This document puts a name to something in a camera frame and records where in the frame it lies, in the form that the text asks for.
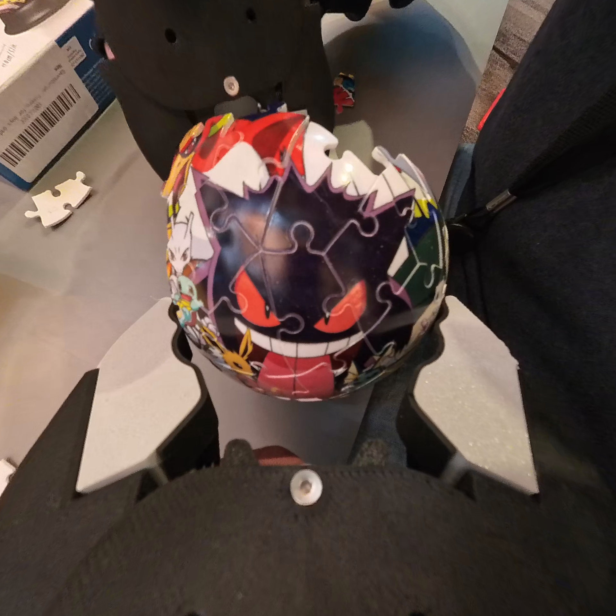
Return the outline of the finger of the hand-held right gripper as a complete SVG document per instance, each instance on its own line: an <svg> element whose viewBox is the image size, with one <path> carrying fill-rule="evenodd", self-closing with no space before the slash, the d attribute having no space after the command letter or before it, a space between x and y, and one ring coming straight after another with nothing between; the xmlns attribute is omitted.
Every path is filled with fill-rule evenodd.
<svg viewBox="0 0 616 616"><path fill-rule="evenodd" d="M235 119L258 116L261 113L261 106L254 97L241 96L220 102L213 108L213 116L224 116L227 113L231 113Z"/></svg>

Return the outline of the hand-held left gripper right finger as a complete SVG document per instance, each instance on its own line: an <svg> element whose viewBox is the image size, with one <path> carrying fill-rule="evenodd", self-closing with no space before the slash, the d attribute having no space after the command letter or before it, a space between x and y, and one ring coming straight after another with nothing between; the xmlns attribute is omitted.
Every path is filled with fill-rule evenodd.
<svg viewBox="0 0 616 616"><path fill-rule="evenodd" d="M407 465L452 487L481 474L537 494L519 366L505 343L452 296L426 340L397 418Z"/></svg>

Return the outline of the single white puzzle piece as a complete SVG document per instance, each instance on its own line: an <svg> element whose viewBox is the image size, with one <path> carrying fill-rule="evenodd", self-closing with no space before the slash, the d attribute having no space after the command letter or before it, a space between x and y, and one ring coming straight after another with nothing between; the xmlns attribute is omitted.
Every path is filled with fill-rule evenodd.
<svg viewBox="0 0 616 616"><path fill-rule="evenodd" d="M86 174L76 172L74 178L32 196L35 211L26 211L28 219L39 219L44 228L52 228L67 220L90 196L92 187L85 184Z"/></svg>

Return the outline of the colourful puzzle ball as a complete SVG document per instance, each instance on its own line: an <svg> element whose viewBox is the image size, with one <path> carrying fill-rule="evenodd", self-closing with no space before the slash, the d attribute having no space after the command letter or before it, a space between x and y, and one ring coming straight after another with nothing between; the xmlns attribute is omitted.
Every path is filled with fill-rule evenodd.
<svg viewBox="0 0 616 616"><path fill-rule="evenodd" d="M420 170L377 147L377 174L337 145L301 113L215 116L163 188L177 322L261 394L319 402L385 377L445 296L447 228Z"/></svg>

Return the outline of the person's left hand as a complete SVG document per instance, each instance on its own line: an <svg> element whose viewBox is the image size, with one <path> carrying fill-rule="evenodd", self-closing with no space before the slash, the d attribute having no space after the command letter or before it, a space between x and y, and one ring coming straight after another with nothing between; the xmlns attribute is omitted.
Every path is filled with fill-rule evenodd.
<svg viewBox="0 0 616 616"><path fill-rule="evenodd" d="M280 445L269 445L253 449L252 452L260 466L305 466L301 458Z"/></svg>

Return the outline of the small red colourful puzzle piece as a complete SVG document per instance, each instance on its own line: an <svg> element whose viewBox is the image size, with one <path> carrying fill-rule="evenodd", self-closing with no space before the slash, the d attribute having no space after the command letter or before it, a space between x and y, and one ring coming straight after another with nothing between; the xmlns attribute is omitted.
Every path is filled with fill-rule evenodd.
<svg viewBox="0 0 616 616"><path fill-rule="evenodd" d="M355 77L353 74L339 72L333 80L333 101L335 112L341 114L345 109L355 106Z"/></svg>

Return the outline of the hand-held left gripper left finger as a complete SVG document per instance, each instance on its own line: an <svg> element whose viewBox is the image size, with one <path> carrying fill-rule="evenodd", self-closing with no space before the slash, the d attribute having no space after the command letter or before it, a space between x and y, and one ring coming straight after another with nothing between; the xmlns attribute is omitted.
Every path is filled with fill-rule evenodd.
<svg viewBox="0 0 616 616"><path fill-rule="evenodd" d="M98 366L77 492L140 471L165 483L220 462L218 418L192 358L168 298L112 345Z"/></svg>

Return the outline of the blue puzzle box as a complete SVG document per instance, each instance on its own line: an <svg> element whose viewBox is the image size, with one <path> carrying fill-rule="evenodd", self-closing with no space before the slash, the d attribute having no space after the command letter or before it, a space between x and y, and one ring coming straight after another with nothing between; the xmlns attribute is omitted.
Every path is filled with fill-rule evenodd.
<svg viewBox="0 0 616 616"><path fill-rule="evenodd" d="M93 1L1 1L1 177L30 189L115 100Z"/></svg>

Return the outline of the person's right forearm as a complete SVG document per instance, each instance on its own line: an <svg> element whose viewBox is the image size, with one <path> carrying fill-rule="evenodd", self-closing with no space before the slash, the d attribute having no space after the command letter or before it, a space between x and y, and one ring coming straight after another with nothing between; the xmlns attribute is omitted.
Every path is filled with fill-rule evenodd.
<svg viewBox="0 0 616 616"><path fill-rule="evenodd" d="M373 1L316 1L321 8L322 14L340 13L351 21L363 19Z"/></svg>

